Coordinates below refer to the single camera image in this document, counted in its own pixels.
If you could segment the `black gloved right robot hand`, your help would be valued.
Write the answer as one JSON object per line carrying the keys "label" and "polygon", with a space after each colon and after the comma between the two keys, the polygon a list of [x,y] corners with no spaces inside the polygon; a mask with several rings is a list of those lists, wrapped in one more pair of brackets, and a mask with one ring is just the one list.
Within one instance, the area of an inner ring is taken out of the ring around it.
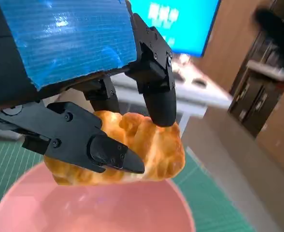
{"label": "black gloved right robot hand", "polygon": [[254,19],[268,37],[279,48],[280,55],[284,58],[284,21],[267,8],[255,10]]}

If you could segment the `black left robot hand, blue tape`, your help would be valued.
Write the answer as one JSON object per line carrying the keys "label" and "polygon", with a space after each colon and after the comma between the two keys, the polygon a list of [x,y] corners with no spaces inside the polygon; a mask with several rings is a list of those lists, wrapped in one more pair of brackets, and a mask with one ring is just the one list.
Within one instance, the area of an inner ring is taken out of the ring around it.
{"label": "black left robot hand, blue tape", "polygon": [[96,110],[118,112],[111,76],[137,83],[152,121],[176,119],[172,52],[127,0],[0,0],[0,130],[23,147],[102,173],[135,174],[144,163],[101,130],[101,120],[72,102],[44,105],[69,88]]}

